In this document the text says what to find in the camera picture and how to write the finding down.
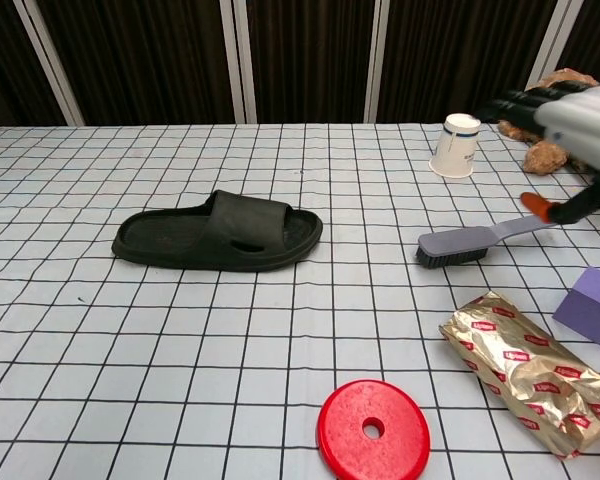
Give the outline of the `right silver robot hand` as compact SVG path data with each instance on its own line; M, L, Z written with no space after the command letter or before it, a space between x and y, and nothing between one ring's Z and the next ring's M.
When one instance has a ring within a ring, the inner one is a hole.
M591 184L564 203L532 193L522 204L546 223L573 224L600 210L600 86L562 81L551 87L509 90L475 112L483 122L507 121L584 161L594 170Z

